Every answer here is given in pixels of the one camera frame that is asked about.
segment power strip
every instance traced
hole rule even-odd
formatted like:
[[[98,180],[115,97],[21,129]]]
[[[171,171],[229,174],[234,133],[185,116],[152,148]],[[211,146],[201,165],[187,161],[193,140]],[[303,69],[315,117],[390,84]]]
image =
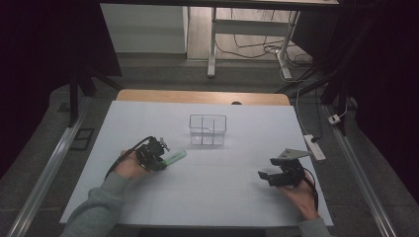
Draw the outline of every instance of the power strip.
[[[312,135],[305,135],[305,143],[307,143],[308,147],[310,148],[311,154],[314,156],[316,161],[323,161],[326,159],[323,152],[320,149],[320,146],[316,142],[312,142],[311,139],[313,138]]]

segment white tabletop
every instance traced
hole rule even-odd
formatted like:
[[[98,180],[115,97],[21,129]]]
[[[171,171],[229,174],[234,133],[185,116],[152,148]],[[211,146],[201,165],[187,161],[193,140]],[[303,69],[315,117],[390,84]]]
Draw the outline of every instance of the white tabletop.
[[[227,116],[224,145],[191,145],[190,115]],[[293,107],[113,102],[61,222],[103,183],[122,150],[149,135],[188,155],[129,184],[120,224],[275,227],[302,221],[290,201],[258,176],[259,170],[279,173],[270,158],[286,148],[306,150]],[[300,162],[315,176],[309,157]],[[333,225],[318,182],[317,190],[319,214]]]

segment wall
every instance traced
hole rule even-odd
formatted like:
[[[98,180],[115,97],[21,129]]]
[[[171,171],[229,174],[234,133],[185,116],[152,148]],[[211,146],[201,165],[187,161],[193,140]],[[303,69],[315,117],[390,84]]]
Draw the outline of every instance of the wall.
[[[185,53],[186,7],[101,4],[116,52]]]

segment green object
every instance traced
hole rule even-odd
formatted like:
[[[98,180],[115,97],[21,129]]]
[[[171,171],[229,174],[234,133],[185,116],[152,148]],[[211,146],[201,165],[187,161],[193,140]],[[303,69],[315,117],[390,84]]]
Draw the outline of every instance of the green object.
[[[186,151],[185,150],[177,151],[177,152],[173,153],[169,158],[163,160],[161,163],[163,165],[169,166],[169,165],[175,163],[176,161],[184,158],[185,156],[186,156]]]

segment gray sweatshirt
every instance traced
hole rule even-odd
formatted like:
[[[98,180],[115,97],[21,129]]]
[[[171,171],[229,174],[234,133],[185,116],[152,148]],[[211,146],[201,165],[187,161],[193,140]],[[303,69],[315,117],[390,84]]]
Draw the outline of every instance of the gray sweatshirt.
[[[120,218],[128,179],[111,173],[100,188],[90,190],[89,198],[71,213],[61,236],[107,236]],[[302,237],[332,237],[322,218],[298,225]]]

